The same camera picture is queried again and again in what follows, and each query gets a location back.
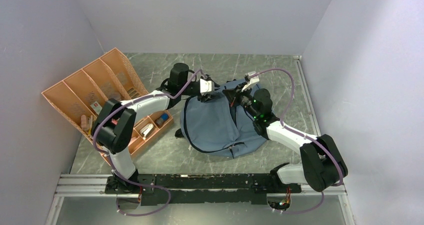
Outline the blue backpack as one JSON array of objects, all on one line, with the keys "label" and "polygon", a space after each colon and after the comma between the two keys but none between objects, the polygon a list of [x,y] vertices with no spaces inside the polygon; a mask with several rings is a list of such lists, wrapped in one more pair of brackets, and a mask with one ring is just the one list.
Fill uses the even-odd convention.
[{"label": "blue backpack", "polygon": [[242,82],[243,79],[227,81],[217,88],[216,97],[207,102],[189,97],[180,113],[180,129],[174,136],[212,156],[234,159],[256,151],[266,142],[254,127],[254,120],[260,116],[251,116],[238,102],[231,105],[223,93]]}]

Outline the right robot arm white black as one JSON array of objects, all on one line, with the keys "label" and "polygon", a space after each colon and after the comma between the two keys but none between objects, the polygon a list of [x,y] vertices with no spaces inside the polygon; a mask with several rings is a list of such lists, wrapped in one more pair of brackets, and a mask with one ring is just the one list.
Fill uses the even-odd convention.
[{"label": "right robot arm white black", "polygon": [[224,89],[223,94],[230,106],[241,107],[253,119],[258,135],[300,155],[300,163],[284,163],[270,172],[269,184],[275,192],[282,192],[290,184],[309,185],[314,191],[322,192],[343,183],[348,168],[330,135],[308,134],[284,123],[273,113],[271,95],[264,88],[251,93],[238,85]]}]

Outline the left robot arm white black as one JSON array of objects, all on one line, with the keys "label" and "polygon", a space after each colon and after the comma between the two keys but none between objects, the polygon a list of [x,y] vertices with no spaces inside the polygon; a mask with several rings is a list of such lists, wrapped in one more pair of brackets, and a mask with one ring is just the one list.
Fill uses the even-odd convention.
[{"label": "left robot arm white black", "polygon": [[106,101],[92,125],[92,145],[107,157],[112,175],[124,192],[132,193],[143,187],[139,183],[139,173],[129,151],[136,122],[174,107],[182,96],[208,101],[213,98],[218,87],[201,69],[193,71],[187,64],[180,62],[174,64],[169,77],[147,95],[124,101],[114,98]]}]

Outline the blue capped bottle in organizer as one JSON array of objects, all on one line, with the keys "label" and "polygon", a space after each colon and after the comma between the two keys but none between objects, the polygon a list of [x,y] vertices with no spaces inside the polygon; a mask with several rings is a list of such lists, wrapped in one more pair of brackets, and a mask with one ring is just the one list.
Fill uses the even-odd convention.
[{"label": "blue capped bottle in organizer", "polygon": [[162,127],[163,124],[169,119],[169,115],[167,113],[163,113],[159,118],[155,120],[155,124],[158,127]]}]

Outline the white stapler in organizer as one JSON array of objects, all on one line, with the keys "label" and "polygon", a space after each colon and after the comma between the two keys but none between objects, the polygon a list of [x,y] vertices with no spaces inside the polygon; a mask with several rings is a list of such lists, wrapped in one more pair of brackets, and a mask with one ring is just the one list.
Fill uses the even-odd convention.
[{"label": "white stapler in organizer", "polygon": [[146,124],[142,129],[139,130],[139,133],[143,140],[146,140],[149,135],[154,130],[155,126],[152,123]]}]

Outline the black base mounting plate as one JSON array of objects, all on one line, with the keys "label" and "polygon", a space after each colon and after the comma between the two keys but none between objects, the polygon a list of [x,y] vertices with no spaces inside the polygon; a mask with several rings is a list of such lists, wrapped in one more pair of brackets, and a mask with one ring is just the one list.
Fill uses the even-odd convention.
[{"label": "black base mounting plate", "polygon": [[142,206],[203,203],[267,205],[271,194],[301,193],[299,184],[283,184],[269,173],[139,174],[141,187],[109,176],[104,193],[119,198],[141,197]]}]

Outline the red white card box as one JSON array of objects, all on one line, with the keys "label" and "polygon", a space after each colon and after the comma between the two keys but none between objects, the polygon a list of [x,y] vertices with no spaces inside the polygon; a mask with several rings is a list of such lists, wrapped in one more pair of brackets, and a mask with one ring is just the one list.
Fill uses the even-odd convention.
[{"label": "red white card box", "polygon": [[101,113],[101,111],[102,111],[102,109],[103,109],[103,107],[97,102],[97,101],[95,101],[95,102],[93,102],[91,105],[90,105],[90,107],[93,109],[93,111],[97,114],[97,115],[99,115],[100,113]]}]

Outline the wooden clips in organizer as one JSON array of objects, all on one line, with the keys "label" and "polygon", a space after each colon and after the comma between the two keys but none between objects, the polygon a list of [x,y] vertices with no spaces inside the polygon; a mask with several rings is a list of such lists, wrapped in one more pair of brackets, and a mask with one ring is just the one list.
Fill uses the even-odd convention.
[{"label": "wooden clips in organizer", "polygon": [[80,117],[80,127],[82,131],[87,135],[91,136],[91,130],[93,126],[94,116],[93,115],[82,115]]}]

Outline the orange plastic desk organizer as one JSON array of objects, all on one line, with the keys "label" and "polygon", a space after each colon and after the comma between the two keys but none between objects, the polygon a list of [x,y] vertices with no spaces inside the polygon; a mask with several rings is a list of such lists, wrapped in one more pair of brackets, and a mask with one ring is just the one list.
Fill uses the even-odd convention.
[{"label": "orange plastic desk organizer", "polygon": [[117,48],[59,81],[42,92],[45,99],[89,141],[92,136],[81,129],[81,116],[97,114],[93,102],[102,107],[108,99],[121,102],[148,94],[130,60]]}]

